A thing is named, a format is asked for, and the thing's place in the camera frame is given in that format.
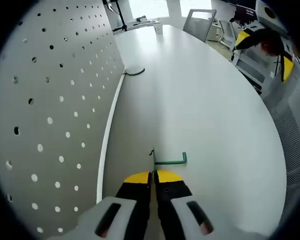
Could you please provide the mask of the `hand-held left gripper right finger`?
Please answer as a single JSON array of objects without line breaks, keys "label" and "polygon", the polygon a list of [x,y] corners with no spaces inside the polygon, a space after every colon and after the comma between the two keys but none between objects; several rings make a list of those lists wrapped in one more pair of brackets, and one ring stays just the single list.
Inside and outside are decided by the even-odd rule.
[{"label": "hand-held left gripper right finger", "polygon": [[166,170],[154,172],[158,217],[167,240],[264,240],[243,231],[213,204],[194,196],[181,176]]}]

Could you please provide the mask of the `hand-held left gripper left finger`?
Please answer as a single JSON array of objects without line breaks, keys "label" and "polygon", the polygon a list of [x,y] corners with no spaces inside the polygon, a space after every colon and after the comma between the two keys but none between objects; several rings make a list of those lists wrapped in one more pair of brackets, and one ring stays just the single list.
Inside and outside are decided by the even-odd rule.
[{"label": "hand-held left gripper left finger", "polygon": [[115,196],[85,211],[77,226],[51,240],[142,240],[150,218],[151,172],[126,178]]}]

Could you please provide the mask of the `person's right hand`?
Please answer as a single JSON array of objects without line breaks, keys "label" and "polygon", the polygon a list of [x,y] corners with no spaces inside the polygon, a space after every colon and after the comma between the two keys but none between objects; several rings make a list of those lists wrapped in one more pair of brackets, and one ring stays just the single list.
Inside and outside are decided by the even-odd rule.
[{"label": "person's right hand", "polygon": [[277,37],[268,37],[260,42],[261,50],[268,56],[275,57],[281,53],[281,42]]}]

